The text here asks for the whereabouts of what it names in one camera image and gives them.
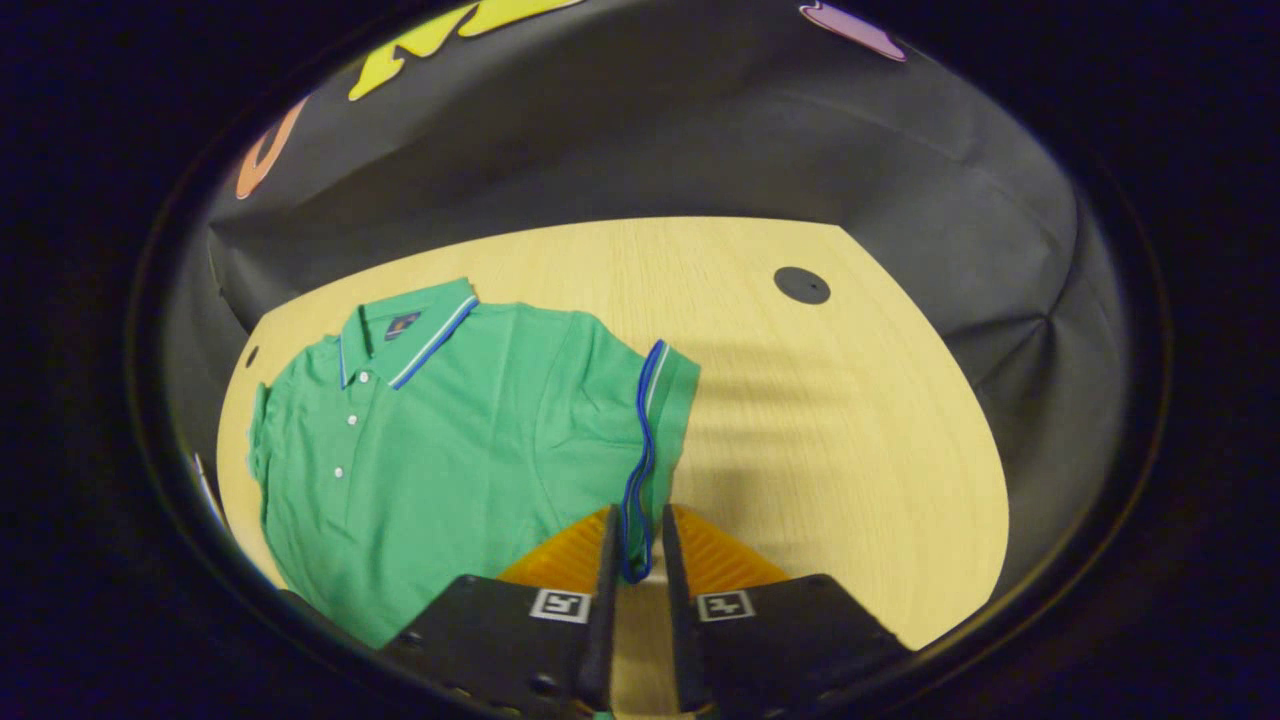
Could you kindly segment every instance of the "wooden table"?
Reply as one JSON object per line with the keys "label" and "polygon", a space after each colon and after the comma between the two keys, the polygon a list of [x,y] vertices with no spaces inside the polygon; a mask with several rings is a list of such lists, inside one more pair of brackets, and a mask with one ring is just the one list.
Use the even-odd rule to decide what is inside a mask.
{"label": "wooden table", "polygon": [[[831,299],[785,296],[773,281],[782,266],[819,274]],[[489,237],[371,268],[268,313],[227,389],[218,475],[232,533],[276,585],[260,488],[244,462],[257,383],[338,334],[356,304],[458,277],[481,302],[585,310],[637,352],[660,337],[699,363],[672,501],[794,575],[833,575],[909,647],[989,597],[1009,502],[991,432],[955,360],[842,229],[754,218]],[[623,714],[675,708],[663,583],[659,562],[618,602],[613,700]]]}

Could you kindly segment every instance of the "polo shirt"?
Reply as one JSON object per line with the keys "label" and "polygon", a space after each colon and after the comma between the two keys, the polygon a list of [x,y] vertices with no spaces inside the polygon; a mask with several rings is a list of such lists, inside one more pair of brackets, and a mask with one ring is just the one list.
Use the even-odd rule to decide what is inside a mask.
{"label": "polo shirt", "polygon": [[465,278],[360,305],[257,388],[268,546],[293,592],[380,647],[460,574],[622,502],[637,471],[652,530],[698,374],[586,313],[480,304]]}

